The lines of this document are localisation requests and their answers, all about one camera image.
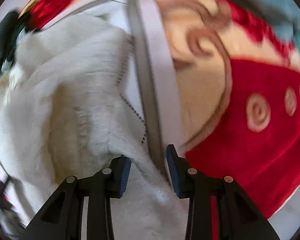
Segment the white fuzzy knit sweater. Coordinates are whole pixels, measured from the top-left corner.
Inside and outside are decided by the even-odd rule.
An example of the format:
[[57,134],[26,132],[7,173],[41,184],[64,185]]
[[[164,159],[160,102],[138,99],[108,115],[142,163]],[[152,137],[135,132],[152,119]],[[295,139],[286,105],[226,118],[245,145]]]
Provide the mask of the white fuzzy knit sweater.
[[130,131],[116,85],[128,41],[106,21],[72,15],[23,37],[0,77],[0,162],[25,224],[66,177],[92,176],[125,155],[133,166],[113,203],[116,238],[184,238],[187,208]]

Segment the red floral bed blanket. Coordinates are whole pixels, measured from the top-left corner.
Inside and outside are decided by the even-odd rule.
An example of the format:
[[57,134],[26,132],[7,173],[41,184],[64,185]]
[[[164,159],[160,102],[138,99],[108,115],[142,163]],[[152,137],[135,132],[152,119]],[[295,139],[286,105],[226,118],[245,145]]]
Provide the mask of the red floral bed blanket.
[[[231,0],[0,0],[0,22],[12,10],[18,23],[0,77],[23,37],[69,16],[123,29],[129,48],[116,85],[128,126],[174,194],[169,144],[206,176],[232,177],[279,239],[300,239],[300,53],[292,40]],[[0,162],[0,239],[21,239],[29,225],[12,203],[14,183]],[[189,200],[179,200],[188,217]]]

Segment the black folded garment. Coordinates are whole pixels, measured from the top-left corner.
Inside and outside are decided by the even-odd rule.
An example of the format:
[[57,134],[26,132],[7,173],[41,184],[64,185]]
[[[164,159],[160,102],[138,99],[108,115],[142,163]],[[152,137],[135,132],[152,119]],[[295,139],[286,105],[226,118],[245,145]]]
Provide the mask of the black folded garment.
[[17,26],[18,16],[19,12],[12,10],[0,22],[0,67],[6,57],[7,47]]

